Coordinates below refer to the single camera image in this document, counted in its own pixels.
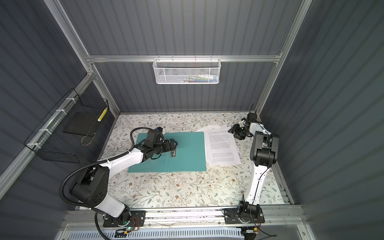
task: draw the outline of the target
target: yellow marker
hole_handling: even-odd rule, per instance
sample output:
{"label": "yellow marker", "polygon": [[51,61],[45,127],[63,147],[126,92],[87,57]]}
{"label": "yellow marker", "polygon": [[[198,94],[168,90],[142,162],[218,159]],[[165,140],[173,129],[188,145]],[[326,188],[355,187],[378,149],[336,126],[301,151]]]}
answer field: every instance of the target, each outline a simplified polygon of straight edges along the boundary
{"label": "yellow marker", "polygon": [[105,116],[105,114],[107,113],[107,110],[108,108],[105,108],[104,111],[102,112],[102,114],[99,116],[99,118],[97,119],[98,122],[101,122],[101,120],[103,119],[103,117]]}

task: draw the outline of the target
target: green cutting mat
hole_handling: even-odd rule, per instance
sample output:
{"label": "green cutting mat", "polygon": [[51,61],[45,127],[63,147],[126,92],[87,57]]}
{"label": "green cutting mat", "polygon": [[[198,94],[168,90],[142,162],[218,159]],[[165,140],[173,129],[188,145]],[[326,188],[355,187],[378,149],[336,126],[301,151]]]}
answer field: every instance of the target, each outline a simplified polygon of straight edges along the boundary
{"label": "green cutting mat", "polygon": [[[139,133],[136,143],[147,137]],[[145,162],[130,166],[128,172],[196,172],[206,171],[205,145],[203,132],[169,132],[164,139],[173,138],[178,144],[176,156],[164,152],[158,159],[148,159]]]}

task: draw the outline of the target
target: black mounting plate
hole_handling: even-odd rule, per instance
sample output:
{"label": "black mounting plate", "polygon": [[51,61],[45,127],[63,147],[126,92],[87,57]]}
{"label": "black mounting plate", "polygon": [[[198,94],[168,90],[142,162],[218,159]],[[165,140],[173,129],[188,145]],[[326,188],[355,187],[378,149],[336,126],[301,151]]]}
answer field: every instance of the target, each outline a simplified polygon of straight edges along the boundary
{"label": "black mounting plate", "polygon": [[[224,213],[224,219],[225,224],[241,224],[243,222],[240,221],[239,217],[237,216],[236,209],[223,209]],[[259,215],[256,219],[254,219],[255,223],[265,223],[263,210],[259,208]]]}
{"label": "black mounting plate", "polygon": [[[145,211],[130,211],[131,216],[134,218],[137,218],[139,220],[139,227],[142,227],[144,225],[145,221]],[[119,222],[116,221],[114,218],[109,217],[107,220],[104,221],[103,227],[119,227]],[[130,221],[126,227],[133,227],[133,221]]]}

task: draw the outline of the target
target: floral pattern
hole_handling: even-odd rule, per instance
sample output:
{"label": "floral pattern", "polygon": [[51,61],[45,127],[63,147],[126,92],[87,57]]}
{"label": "floral pattern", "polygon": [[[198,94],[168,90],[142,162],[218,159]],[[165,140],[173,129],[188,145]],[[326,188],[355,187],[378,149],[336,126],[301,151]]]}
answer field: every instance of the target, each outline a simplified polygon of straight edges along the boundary
{"label": "floral pattern", "polygon": [[[164,132],[196,131],[210,124],[231,126],[246,113],[132,114],[120,115],[102,159],[118,155],[131,146],[129,133],[135,127],[162,127]],[[251,138],[236,140],[241,164],[208,166],[205,172],[144,172],[116,174],[109,192],[131,208],[237,205],[250,181]],[[262,204],[284,204],[272,170],[263,185]]]}

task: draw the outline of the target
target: black wire basket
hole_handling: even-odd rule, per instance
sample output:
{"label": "black wire basket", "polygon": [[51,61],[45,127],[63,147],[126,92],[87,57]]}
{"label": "black wire basket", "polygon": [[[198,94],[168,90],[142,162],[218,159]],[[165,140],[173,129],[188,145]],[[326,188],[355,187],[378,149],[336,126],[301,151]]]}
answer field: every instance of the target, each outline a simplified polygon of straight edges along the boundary
{"label": "black wire basket", "polygon": [[24,145],[47,161],[94,162],[100,155],[103,143],[93,139],[109,111],[108,101],[78,94],[67,100],[70,100],[68,104],[56,110],[56,117],[46,128],[37,127]]}

